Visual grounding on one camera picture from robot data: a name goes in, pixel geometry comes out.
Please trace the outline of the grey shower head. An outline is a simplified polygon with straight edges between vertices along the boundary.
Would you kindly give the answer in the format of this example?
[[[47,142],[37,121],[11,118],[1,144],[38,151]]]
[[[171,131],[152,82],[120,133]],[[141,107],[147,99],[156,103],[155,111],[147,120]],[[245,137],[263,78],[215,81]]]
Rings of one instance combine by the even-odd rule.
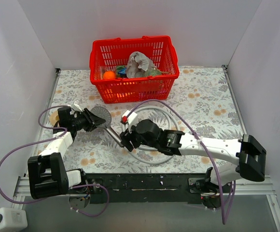
[[[95,106],[91,109],[91,113],[94,114],[97,117],[100,117],[105,120],[104,123],[98,125],[98,128],[104,129],[114,140],[115,142],[120,146],[124,147],[122,145],[121,137],[117,132],[114,131],[114,129],[111,127],[112,122],[112,115],[111,113],[104,107],[101,106]]]

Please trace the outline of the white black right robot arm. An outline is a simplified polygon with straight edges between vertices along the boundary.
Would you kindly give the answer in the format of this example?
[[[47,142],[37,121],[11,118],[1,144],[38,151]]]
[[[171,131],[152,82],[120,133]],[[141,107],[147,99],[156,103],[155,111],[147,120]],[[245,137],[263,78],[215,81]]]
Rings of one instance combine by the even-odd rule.
[[[238,140],[200,138],[180,130],[163,130],[149,119],[139,121],[138,115],[129,111],[123,114],[123,131],[117,134],[111,128],[112,116],[106,108],[95,106],[91,113],[102,118],[104,124],[100,128],[130,152],[139,148],[158,151],[170,158],[195,155],[226,161],[218,168],[208,168],[202,179],[191,182],[194,192],[215,192],[241,178],[253,182],[265,180],[266,150],[251,135],[245,134]]]

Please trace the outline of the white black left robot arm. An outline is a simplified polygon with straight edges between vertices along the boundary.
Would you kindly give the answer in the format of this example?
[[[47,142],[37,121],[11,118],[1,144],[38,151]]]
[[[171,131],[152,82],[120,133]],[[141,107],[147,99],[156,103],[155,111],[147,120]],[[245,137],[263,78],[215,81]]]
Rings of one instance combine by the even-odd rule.
[[[83,169],[66,171],[63,156],[73,144],[77,132],[91,132],[106,120],[88,109],[72,112],[69,106],[60,107],[53,128],[52,141],[39,155],[28,159],[30,193],[33,199],[65,195],[73,188],[77,193],[88,189]]]

